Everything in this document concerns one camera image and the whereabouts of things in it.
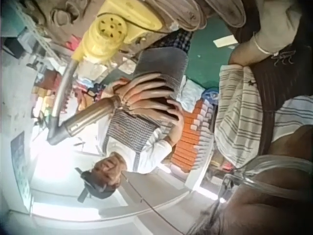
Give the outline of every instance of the gloved hand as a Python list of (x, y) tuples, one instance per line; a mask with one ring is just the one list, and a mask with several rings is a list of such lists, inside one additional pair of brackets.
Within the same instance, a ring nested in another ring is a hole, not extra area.
[(297, 34), (300, 9), (293, 0), (257, 0), (261, 29), (250, 39), (261, 51), (274, 54), (291, 44)]

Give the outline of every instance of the metal pipe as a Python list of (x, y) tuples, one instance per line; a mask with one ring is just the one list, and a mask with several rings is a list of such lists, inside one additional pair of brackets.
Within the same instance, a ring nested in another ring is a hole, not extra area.
[(73, 75), (78, 66), (79, 62), (76, 60), (71, 60), (63, 74), (63, 78), (61, 80), (60, 86), (58, 88), (58, 92), (56, 93), (53, 109), (51, 112), (52, 117), (58, 117), (61, 112), (62, 103), (65, 97), (65, 92), (73, 79)]
[(100, 120), (107, 114), (112, 113), (114, 109), (121, 103), (120, 98), (117, 96), (104, 98), (90, 105), (85, 110), (75, 114), (59, 125), (60, 112), (65, 97), (65, 92), (72, 81), (72, 77), (78, 66), (78, 63), (79, 62), (76, 60), (71, 60), (69, 62), (56, 94), (51, 117), (49, 120), (49, 132), (47, 136), (47, 141), (51, 145), (56, 145), (66, 138), (77, 135), (86, 126)]

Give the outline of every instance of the bright light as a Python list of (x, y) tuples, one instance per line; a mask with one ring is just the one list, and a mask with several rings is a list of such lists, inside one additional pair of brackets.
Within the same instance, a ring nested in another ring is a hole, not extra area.
[(68, 221), (94, 221), (101, 219), (95, 208), (77, 208), (34, 202), (33, 214)]
[[(203, 196), (206, 196), (206, 197), (208, 197), (208, 198), (210, 198), (210, 199), (212, 199), (214, 201), (217, 200), (217, 198), (218, 198), (217, 194), (215, 194), (215, 193), (213, 193), (213, 192), (211, 192), (211, 191), (209, 191), (209, 190), (207, 190), (205, 188), (202, 188), (202, 187), (199, 187), (196, 191), (198, 193), (202, 194)], [(220, 202), (221, 203), (225, 203), (226, 200), (224, 198), (221, 198)]]
[(74, 165), (68, 149), (50, 146), (47, 142), (42, 146), (45, 146), (45, 151), (39, 154), (34, 177), (48, 182), (67, 180)]
[(170, 174), (172, 171), (170, 168), (168, 168), (167, 166), (163, 165), (163, 164), (160, 164), (158, 165), (158, 168), (160, 168), (161, 170), (163, 170), (164, 172)]

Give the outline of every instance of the bracelet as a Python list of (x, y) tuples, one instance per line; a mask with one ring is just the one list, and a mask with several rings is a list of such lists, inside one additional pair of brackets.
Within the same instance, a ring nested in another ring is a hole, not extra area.
[(255, 38), (255, 33), (253, 33), (253, 38), (254, 38), (254, 43), (256, 45), (256, 47), (258, 48), (259, 51), (261, 51), (262, 53), (266, 54), (266, 55), (272, 55), (272, 53), (263, 50), (256, 42), (256, 38)]

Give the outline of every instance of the checkered apron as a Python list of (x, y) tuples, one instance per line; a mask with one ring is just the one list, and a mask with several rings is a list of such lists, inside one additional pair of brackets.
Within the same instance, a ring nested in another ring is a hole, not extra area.
[[(143, 51), (139, 57), (134, 77), (160, 72), (166, 79), (166, 86), (174, 90), (171, 98), (179, 93), (182, 77), (187, 67), (187, 54), (175, 47), (151, 48)], [(140, 153), (153, 132), (159, 127), (168, 127), (168, 123), (160, 123), (145, 116), (132, 116), (127, 110), (116, 110), (110, 121), (102, 150), (106, 154), (109, 137), (116, 139), (136, 152), (133, 172), (137, 172)]]

